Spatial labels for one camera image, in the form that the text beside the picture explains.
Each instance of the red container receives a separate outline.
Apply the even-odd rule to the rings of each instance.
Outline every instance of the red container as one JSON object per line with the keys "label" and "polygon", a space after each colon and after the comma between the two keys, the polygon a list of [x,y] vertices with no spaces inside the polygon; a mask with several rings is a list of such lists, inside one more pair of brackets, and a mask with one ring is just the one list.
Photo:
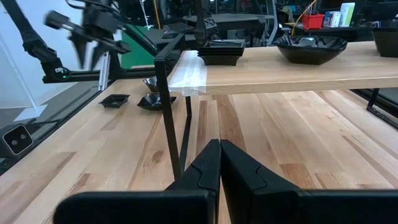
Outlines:
{"label": "red container", "polygon": [[321,29],[323,24],[323,18],[325,15],[304,15],[303,16],[303,28],[304,29]]}

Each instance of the yellow cable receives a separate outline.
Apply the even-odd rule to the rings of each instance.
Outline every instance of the yellow cable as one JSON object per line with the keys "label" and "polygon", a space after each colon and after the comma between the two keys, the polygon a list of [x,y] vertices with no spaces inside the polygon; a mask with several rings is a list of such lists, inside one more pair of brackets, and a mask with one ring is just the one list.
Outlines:
{"label": "yellow cable", "polygon": [[293,26],[292,29],[292,35],[294,35],[294,29],[296,28],[297,23],[299,22],[299,20],[301,19],[301,17],[311,8],[311,6],[316,3],[317,0],[313,0],[313,2],[311,2],[311,4],[309,5],[309,7],[306,8],[306,10],[303,11],[303,13],[301,13],[300,17],[296,20],[296,23]]}
{"label": "yellow cable", "polygon": [[154,0],[154,6],[155,6],[155,14],[156,14],[157,28],[158,28],[158,29],[161,29],[160,22],[159,22],[159,15],[157,14],[156,0]]}

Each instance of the white tape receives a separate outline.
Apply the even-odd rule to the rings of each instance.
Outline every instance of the white tape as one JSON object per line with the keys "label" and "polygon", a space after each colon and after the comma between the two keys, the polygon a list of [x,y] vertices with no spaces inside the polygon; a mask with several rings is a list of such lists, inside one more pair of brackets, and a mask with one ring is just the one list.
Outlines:
{"label": "white tape", "polygon": [[197,53],[196,50],[184,51],[171,74],[170,91],[180,92],[183,96],[206,93],[207,68]]}

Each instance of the wooden shelf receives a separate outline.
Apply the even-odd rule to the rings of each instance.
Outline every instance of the wooden shelf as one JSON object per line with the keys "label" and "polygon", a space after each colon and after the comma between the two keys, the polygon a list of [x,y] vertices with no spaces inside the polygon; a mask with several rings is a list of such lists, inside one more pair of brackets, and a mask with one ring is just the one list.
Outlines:
{"label": "wooden shelf", "polygon": [[[206,73],[206,85],[199,86],[205,92],[199,95],[398,86],[398,58],[380,57],[374,42],[349,43],[339,56],[319,66],[290,63],[277,47],[247,48],[235,67],[206,67],[201,58],[187,51],[170,74],[169,86],[175,85],[173,76],[181,69],[185,73]],[[198,89],[187,83],[190,84],[179,85],[174,91]]]}

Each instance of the black bin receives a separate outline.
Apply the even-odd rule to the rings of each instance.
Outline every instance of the black bin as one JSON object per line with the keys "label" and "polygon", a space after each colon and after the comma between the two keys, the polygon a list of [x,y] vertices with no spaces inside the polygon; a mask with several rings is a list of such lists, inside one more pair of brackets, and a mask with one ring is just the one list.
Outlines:
{"label": "black bin", "polygon": [[398,21],[379,21],[374,24],[372,35],[380,56],[398,58]]}

